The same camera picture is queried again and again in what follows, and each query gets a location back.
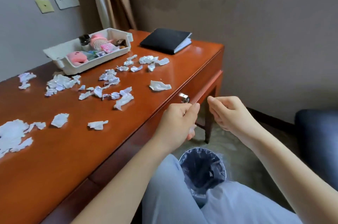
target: black trash bag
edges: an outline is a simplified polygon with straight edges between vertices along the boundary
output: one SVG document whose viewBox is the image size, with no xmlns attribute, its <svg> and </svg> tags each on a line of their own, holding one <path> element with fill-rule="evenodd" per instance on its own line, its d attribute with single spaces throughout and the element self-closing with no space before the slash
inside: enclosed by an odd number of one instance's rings
<svg viewBox="0 0 338 224">
<path fill-rule="evenodd" d="M 226 180 L 226 168 L 214 152 L 206 148 L 192 148 L 180 158 L 184 181 L 202 208 L 206 203 L 206 192 Z"/>
</svg>

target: electrical outlet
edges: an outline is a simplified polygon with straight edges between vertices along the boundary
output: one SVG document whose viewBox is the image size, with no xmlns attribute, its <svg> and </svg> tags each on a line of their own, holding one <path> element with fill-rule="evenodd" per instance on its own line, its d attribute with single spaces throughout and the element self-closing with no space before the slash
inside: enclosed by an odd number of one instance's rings
<svg viewBox="0 0 338 224">
<path fill-rule="evenodd" d="M 64 10 L 65 8 L 72 8 L 79 6 L 79 0 L 55 0 L 59 9 Z"/>
<path fill-rule="evenodd" d="M 49 0 L 35 0 L 42 13 L 54 12 L 54 8 Z"/>
</svg>

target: metal drawer pull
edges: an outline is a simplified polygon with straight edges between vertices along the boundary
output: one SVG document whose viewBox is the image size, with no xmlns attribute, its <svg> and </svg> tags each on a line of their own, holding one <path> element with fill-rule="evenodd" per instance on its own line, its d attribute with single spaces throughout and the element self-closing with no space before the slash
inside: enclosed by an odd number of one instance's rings
<svg viewBox="0 0 338 224">
<path fill-rule="evenodd" d="M 190 98 L 188 95 L 180 93 L 179 96 L 182 98 L 182 103 L 189 103 Z"/>
</svg>

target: beige wall plate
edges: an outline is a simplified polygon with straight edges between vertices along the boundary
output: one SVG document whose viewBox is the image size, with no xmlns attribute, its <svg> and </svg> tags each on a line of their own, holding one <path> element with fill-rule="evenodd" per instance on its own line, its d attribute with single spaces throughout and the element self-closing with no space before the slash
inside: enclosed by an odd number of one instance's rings
<svg viewBox="0 0 338 224">
<path fill-rule="evenodd" d="M 54 8 L 49 0 L 35 0 L 42 13 L 54 12 Z"/>
</svg>

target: hand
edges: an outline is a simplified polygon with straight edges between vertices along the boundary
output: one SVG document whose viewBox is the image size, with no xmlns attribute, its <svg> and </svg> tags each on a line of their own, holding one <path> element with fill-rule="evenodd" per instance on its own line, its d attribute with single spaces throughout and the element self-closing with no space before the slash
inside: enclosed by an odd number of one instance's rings
<svg viewBox="0 0 338 224">
<path fill-rule="evenodd" d="M 238 97 L 208 97 L 210 112 L 219 126 L 237 136 L 252 149 L 255 140 L 267 132 L 249 113 Z"/>
<path fill-rule="evenodd" d="M 187 139 L 195 136 L 195 122 L 200 105 L 195 104 L 171 104 L 164 111 L 161 121 L 155 131 L 153 139 L 158 141 L 170 154 Z"/>
</svg>

